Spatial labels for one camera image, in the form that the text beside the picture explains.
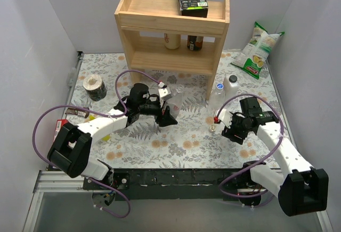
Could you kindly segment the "clear red-label water bottle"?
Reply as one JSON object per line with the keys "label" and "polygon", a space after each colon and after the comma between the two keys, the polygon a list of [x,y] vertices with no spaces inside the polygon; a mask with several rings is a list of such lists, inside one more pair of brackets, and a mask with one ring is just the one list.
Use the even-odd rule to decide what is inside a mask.
{"label": "clear red-label water bottle", "polygon": [[166,101],[166,106],[170,108],[170,114],[177,118],[180,113],[184,95],[184,85],[178,85],[171,90],[171,98]]}

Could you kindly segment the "clear Pocari Sweat bottle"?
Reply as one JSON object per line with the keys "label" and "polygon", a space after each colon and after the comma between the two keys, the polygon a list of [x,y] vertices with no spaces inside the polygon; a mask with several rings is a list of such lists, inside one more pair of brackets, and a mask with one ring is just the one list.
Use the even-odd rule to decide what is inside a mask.
{"label": "clear Pocari Sweat bottle", "polygon": [[216,86],[213,89],[208,102],[208,113],[213,116],[217,110],[220,110],[225,101],[224,89],[219,90]]}

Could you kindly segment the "blue white Pocari cap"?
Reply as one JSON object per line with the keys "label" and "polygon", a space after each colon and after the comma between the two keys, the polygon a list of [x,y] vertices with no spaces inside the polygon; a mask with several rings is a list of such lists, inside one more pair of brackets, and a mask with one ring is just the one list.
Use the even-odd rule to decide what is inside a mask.
{"label": "blue white Pocari cap", "polygon": [[219,90],[221,90],[221,89],[223,89],[224,88],[224,85],[223,84],[221,84],[221,83],[219,83],[219,84],[217,84],[217,86],[216,86]]}

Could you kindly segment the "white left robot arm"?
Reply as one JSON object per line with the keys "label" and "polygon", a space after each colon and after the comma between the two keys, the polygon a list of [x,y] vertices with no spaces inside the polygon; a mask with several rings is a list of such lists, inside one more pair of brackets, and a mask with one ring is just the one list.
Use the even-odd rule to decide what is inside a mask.
{"label": "white left robot arm", "polygon": [[48,152],[48,160],[71,178],[91,177],[101,189],[110,188],[113,184],[113,176],[109,173],[111,167],[90,157],[92,145],[112,132],[132,125],[140,115],[153,116],[160,127],[176,125],[177,120],[165,104],[171,96],[166,85],[162,85],[157,94],[150,94],[147,85],[134,84],[129,95],[103,117],[78,125],[65,123]]}

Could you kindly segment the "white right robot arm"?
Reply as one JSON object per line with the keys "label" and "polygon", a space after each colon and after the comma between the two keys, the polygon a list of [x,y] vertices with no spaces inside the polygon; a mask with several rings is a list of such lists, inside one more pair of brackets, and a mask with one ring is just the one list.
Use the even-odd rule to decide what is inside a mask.
{"label": "white right robot arm", "polygon": [[327,208],[329,177],[324,169],[316,169],[284,136],[284,124],[278,112],[270,107],[263,111],[259,105],[263,98],[254,94],[241,94],[240,112],[232,113],[221,107],[214,117],[223,123],[222,136],[243,144],[250,132],[266,145],[269,153],[259,161],[246,164],[240,171],[224,179],[224,185],[241,176],[247,188],[261,185],[279,201],[283,212],[289,216],[324,211]]}

